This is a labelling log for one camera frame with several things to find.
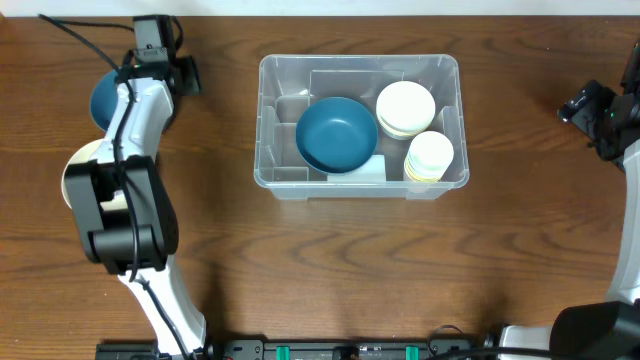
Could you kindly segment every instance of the plastic bin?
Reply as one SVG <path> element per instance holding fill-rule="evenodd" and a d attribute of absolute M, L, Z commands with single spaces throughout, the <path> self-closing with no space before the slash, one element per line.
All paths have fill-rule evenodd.
<path fill-rule="evenodd" d="M 381 129 L 376 154 L 385 157 L 386 182 L 328 182 L 326 174 L 307 166 L 296 147 L 295 132 L 309 105 L 343 96 L 359 101 L 375 116 L 380 92 L 400 80 L 429 89 L 436 102 L 436 118 L 428 130 L 442 132 L 453 144 L 453 162 L 439 182 L 403 181 L 411 140 L 392 139 Z M 254 177 L 278 199 L 432 200 L 469 180 L 458 63 L 449 55 L 269 55 L 260 63 L 257 123 Z"/>

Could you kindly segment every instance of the gray storage box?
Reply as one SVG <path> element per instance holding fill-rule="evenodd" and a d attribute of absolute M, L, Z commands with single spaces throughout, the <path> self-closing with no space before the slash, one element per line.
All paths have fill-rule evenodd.
<path fill-rule="evenodd" d="M 453 162 L 436 183 L 403 181 L 411 140 L 395 140 L 379 128 L 376 154 L 384 155 L 386 178 L 375 182 L 328 182 L 298 152 L 296 125 L 316 101 L 347 97 L 375 117 L 376 99 L 389 84 L 406 80 L 426 87 L 436 102 L 428 130 L 446 135 Z M 469 180 L 458 63 L 449 55 L 269 55 L 260 63 L 254 177 L 278 199 L 310 197 L 402 197 L 432 200 Z"/>

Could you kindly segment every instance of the white wall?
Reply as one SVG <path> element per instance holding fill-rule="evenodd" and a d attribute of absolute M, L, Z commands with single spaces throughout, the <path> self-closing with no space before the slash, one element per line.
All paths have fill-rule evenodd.
<path fill-rule="evenodd" d="M 0 0 L 5 16 L 640 15 L 640 0 Z"/>

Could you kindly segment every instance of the wooden table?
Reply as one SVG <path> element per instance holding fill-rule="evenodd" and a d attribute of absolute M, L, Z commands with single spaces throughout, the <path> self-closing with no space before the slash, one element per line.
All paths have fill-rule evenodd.
<path fill-rule="evenodd" d="M 555 112 L 589 79 L 619 89 L 640 19 L 182 22 L 206 94 L 184 99 L 162 138 L 161 176 L 187 287 L 219 338 L 482 333 L 604 299 L 625 177 Z M 117 60 L 134 45 L 124 31 L 79 31 Z M 273 53 L 453 55 L 469 183 L 435 202 L 277 201 L 251 174 L 258 63 Z M 60 194 L 66 161 L 103 136 L 88 101 L 107 71 L 40 20 L 0 27 L 2 358 L 92 359 L 103 339 L 154 338 L 128 290 L 85 258 Z"/>

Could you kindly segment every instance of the stack of cups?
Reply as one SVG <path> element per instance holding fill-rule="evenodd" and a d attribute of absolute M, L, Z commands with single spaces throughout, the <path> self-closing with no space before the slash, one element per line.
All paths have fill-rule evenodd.
<path fill-rule="evenodd" d="M 453 145 L 443 134 L 426 131 L 413 139 L 404 160 L 404 180 L 437 182 L 453 161 Z"/>
<path fill-rule="evenodd" d="M 411 81 L 398 81 L 382 90 L 376 114 L 382 131 L 396 140 L 408 140 L 425 131 L 436 113 L 429 90 Z"/>

